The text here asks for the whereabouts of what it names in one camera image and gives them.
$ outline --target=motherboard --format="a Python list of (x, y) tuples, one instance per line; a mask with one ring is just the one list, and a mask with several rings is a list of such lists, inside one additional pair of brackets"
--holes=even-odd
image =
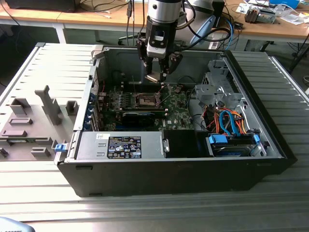
[(113, 86), (101, 100), (104, 131), (189, 130), (190, 90), (178, 84)]

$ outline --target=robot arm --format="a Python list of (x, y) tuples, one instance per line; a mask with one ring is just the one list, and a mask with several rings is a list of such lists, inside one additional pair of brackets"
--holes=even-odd
[[(146, 38), (137, 40), (139, 57), (144, 61), (145, 76), (154, 82), (163, 82), (171, 74), (182, 55), (175, 53), (174, 40), (178, 28), (178, 18), (182, 0), (149, 0), (146, 24)], [(152, 61), (157, 58), (160, 65), (160, 77), (151, 75)]]

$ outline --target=warning label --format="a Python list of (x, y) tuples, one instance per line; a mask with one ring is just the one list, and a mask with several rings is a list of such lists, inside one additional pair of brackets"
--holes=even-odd
[(140, 136), (109, 137), (109, 159), (140, 159), (141, 139)]

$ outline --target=blue latch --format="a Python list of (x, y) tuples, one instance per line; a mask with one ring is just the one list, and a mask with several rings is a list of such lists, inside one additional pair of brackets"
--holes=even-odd
[(222, 134), (212, 134), (209, 137), (210, 144), (227, 144), (227, 138)]
[(258, 142), (260, 141), (260, 137), (259, 137), (257, 134), (255, 134), (255, 135), (253, 136), (253, 138), (254, 138), (254, 140), (255, 140), (256, 143), (258, 143)]
[(66, 152), (68, 144), (57, 144), (55, 147), (55, 152)]

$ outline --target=open computer chassis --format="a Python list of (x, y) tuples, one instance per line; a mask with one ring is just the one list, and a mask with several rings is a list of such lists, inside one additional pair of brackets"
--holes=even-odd
[(229, 51), (186, 52), (161, 84), (143, 78), (135, 48), (107, 47), (93, 62), (55, 158), (79, 196), (247, 190), (296, 162)]

